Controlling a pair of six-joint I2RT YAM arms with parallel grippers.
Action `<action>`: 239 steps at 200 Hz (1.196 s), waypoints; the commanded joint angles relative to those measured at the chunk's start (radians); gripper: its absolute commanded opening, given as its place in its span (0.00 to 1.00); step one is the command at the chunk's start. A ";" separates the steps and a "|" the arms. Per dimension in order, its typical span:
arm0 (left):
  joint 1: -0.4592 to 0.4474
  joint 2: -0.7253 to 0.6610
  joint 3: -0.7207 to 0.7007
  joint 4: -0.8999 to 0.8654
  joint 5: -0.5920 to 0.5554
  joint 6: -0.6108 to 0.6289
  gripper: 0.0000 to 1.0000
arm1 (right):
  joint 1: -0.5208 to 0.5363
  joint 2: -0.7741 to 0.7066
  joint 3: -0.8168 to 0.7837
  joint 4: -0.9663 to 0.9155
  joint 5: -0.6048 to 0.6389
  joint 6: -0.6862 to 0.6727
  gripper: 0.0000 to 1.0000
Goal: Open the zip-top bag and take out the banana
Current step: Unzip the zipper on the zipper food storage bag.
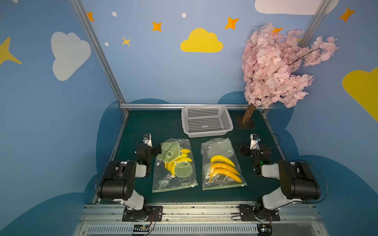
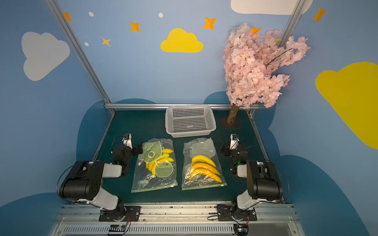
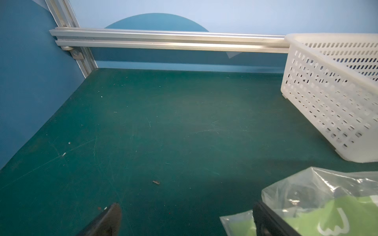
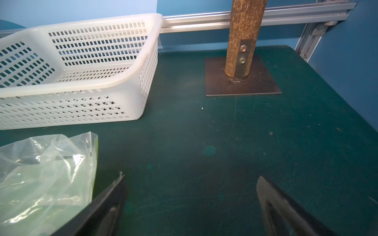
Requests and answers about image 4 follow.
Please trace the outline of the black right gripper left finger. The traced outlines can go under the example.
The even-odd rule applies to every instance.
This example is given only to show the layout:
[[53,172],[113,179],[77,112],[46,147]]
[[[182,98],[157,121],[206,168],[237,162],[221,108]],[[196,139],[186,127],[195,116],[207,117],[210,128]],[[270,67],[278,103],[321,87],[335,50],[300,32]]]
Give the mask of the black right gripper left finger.
[[114,236],[127,200],[123,173],[53,236]]

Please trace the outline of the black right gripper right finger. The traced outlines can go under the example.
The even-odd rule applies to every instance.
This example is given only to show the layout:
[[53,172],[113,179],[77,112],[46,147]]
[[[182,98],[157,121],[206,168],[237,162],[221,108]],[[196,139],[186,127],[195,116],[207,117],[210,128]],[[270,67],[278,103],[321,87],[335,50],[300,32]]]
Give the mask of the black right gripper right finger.
[[257,181],[257,195],[268,236],[288,236],[286,225],[298,236],[337,235],[263,176]]

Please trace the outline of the clear zip-top bag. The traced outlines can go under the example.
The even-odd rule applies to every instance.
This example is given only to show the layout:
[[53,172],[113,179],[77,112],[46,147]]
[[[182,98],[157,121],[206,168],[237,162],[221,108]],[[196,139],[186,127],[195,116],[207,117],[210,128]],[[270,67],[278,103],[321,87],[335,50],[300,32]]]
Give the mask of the clear zip-top bag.
[[98,136],[30,137],[1,147],[1,235],[49,236],[91,203]]

